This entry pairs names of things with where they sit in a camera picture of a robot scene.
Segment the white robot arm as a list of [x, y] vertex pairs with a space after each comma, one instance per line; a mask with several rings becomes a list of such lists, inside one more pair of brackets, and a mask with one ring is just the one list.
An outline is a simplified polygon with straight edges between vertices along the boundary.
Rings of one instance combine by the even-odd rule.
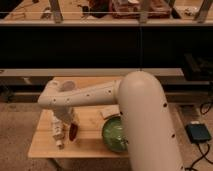
[[44, 109], [116, 104], [133, 171], [184, 171], [168, 102], [159, 80], [144, 71], [120, 80], [63, 91], [55, 80], [38, 98]]

